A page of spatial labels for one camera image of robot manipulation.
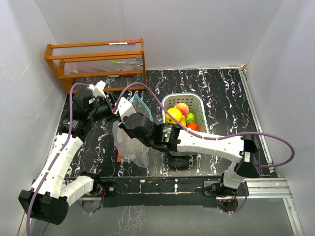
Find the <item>blue zip top bag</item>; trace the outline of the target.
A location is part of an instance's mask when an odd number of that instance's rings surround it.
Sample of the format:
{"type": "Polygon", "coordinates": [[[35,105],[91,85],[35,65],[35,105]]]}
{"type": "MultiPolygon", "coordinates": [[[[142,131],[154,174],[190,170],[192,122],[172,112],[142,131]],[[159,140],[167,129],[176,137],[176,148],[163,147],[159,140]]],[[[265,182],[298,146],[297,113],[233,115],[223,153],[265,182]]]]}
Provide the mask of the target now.
{"type": "MultiPolygon", "coordinates": [[[[137,113],[152,120],[152,113],[149,107],[135,94],[129,102],[133,105],[137,113]]],[[[119,122],[115,121],[112,127],[114,145],[123,161],[133,162],[140,168],[149,166],[149,148],[142,144],[137,138],[131,139],[127,133],[118,127],[119,122]]]]}

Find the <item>yellow lemon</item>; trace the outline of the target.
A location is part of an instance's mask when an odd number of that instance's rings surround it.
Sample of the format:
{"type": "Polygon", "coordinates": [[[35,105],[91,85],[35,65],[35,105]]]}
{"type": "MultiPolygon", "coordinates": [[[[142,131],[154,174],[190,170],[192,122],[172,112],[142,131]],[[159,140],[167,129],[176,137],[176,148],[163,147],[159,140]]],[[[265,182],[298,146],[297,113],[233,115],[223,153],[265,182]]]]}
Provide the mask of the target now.
{"type": "Polygon", "coordinates": [[[165,114],[166,123],[176,124],[177,122],[181,121],[182,112],[179,109],[173,107],[168,109],[167,112],[169,114],[165,114]]]}

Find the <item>red orange peach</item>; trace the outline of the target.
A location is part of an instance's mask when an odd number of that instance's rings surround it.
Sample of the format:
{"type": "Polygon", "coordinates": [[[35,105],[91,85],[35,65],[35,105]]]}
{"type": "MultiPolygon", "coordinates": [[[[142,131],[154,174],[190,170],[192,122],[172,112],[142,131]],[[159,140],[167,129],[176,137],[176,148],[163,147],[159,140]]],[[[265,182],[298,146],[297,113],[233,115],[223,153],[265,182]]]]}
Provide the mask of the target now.
{"type": "Polygon", "coordinates": [[[186,103],[178,103],[174,106],[181,111],[182,115],[187,116],[189,114],[189,107],[186,103]]]}

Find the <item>yellow banana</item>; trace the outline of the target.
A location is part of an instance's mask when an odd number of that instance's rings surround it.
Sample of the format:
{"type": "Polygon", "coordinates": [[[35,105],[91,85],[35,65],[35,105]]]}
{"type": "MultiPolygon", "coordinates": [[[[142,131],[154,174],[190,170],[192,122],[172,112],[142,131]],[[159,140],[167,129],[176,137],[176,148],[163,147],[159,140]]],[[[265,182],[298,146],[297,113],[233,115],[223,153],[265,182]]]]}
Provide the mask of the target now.
{"type": "Polygon", "coordinates": [[[184,115],[181,116],[180,124],[184,127],[186,127],[186,118],[184,115]]]}

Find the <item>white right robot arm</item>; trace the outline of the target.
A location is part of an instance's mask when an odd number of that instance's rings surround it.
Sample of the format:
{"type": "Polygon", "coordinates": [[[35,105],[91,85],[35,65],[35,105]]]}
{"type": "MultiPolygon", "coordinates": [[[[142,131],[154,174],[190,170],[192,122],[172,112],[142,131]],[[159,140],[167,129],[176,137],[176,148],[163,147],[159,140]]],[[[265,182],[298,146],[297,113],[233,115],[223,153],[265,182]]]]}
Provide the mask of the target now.
{"type": "Polygon", "coordinates": [[[155,124],[140,113],[124,117],[118,128],[126,132],[129,138],[137,139],[145,146],[161,152],[203,153],[231,161],[219,182],[203,184],[206,196],[235,195],[245,179],[259,177],[256,155],[260,148],[254,135],[226,139],[218,135],[188,131],[175,124],[155,124]]]}

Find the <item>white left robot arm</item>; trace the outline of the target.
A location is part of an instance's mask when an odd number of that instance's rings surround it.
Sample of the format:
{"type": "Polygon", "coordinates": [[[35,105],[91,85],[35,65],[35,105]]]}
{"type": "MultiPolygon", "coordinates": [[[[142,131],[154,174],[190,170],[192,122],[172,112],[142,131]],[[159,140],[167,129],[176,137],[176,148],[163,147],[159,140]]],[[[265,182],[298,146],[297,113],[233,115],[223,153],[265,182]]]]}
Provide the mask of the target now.
{"type": "Polygon", "coordinates": [[[96,121],[113,122],[112,113],[116,96],[110,93],[83,89],[77,91],[69,102],[68,112],[62,119],[54,146],[39,177],[29,190],[22,190],[18,200],[30,219],[59,225],[68,208],[88,194],[97,196],[102,185],[99,175],[87,171],[71,183],[65,182],[69,166],[96,121]]]}

